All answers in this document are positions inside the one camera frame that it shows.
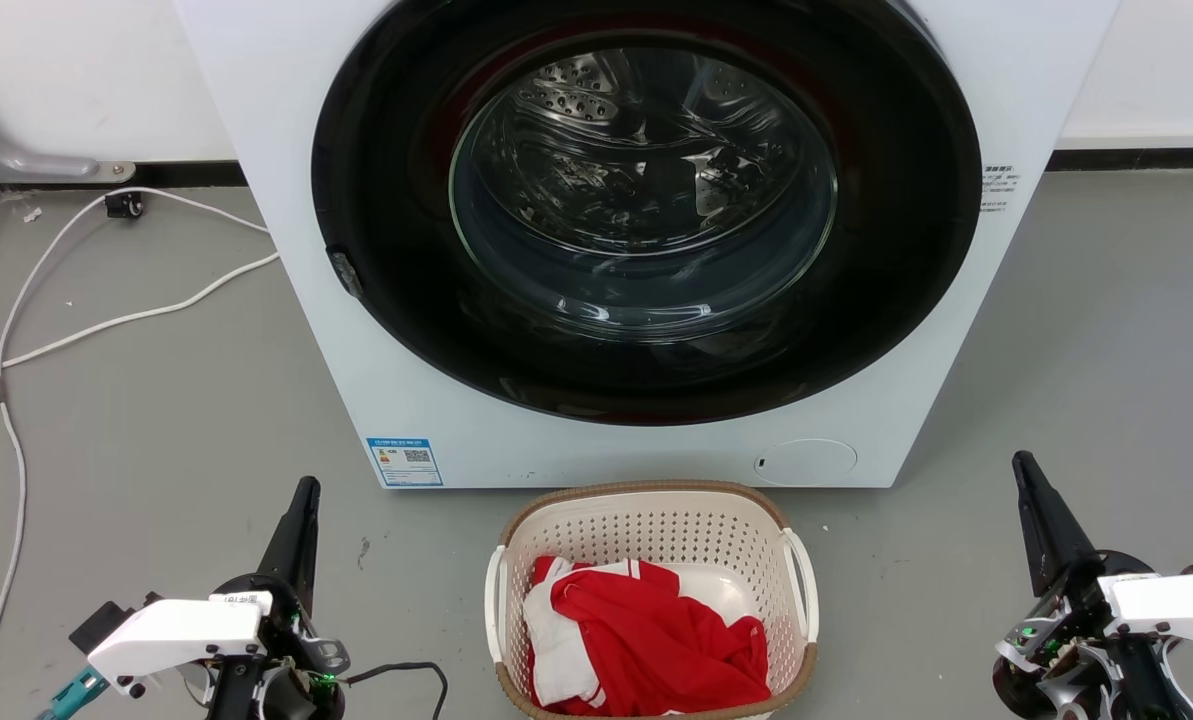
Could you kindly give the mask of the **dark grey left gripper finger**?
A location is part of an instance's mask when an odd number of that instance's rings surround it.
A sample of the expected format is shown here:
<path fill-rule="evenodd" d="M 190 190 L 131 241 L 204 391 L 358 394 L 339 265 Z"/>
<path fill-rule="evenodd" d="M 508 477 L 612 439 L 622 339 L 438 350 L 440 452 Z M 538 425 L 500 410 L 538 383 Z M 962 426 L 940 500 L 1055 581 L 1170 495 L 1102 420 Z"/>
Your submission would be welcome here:
<path fill-rule="evenodd" d="M 279 525 L 276 525 L 256 571 L 259 586 L 282 592 L 302 612 L 313 612 L 320 541 L 321 483 L 302 477 Z"/>

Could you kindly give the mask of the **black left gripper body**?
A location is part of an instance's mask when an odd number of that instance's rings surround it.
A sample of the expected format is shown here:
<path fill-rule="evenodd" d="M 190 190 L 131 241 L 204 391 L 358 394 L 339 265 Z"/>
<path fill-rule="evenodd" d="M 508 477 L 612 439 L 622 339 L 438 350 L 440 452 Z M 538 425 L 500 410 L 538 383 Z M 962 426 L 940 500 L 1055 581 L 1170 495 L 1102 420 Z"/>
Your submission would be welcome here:
<path fill-rule="evenodd" d="M 259 606 L 256 638 L 206 652 L 208 719 L 340 719 L 350 653 L 313 623 L 313 585 L 243 575 L 216 597 Z"/>

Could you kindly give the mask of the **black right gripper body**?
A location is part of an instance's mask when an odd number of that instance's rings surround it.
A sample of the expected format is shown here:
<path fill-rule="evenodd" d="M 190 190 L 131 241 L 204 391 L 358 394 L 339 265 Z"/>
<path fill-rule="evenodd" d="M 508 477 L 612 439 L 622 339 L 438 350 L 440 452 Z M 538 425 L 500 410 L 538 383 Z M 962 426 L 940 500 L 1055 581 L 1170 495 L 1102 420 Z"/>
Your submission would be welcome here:
<path fill-rule="evenodd" d="M 1169 668 L 1180 639 L 1163 629 L 1112 629 L 1104 579 L 1148 578 L 1127 553 L 1099 550 L 1082 561 L 1027 553 L 1036 606 L 997 643 L 993 688 L 1021 719 L 1193 719 L 1193 702 Z"/>

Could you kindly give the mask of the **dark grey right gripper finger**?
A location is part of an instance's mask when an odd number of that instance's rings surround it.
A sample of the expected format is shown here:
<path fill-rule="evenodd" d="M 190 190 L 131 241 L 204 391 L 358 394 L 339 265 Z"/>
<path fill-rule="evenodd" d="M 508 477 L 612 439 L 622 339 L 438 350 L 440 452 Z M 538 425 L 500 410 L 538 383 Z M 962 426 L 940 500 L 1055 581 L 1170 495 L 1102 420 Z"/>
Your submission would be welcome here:
<path fill-rule="evenodd" d="M 1041 598 L 1067 571 L 1098 561 L 1098 552 L 1030 451 L 1015 452 L 1012 471 L 1032 594 Z"/>

